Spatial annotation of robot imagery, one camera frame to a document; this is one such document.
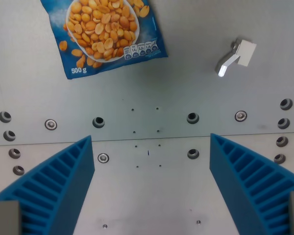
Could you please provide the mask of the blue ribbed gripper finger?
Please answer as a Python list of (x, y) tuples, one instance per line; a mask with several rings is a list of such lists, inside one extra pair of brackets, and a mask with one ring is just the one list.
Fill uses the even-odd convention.
[(216, 134), (210, 136), (210, 171), (241, 235), (289, 235), (294, 174)]
[(72, 235), (94, 172), (87, 136), (6, 187), (0, 202), (20, 203), (23, 235)]

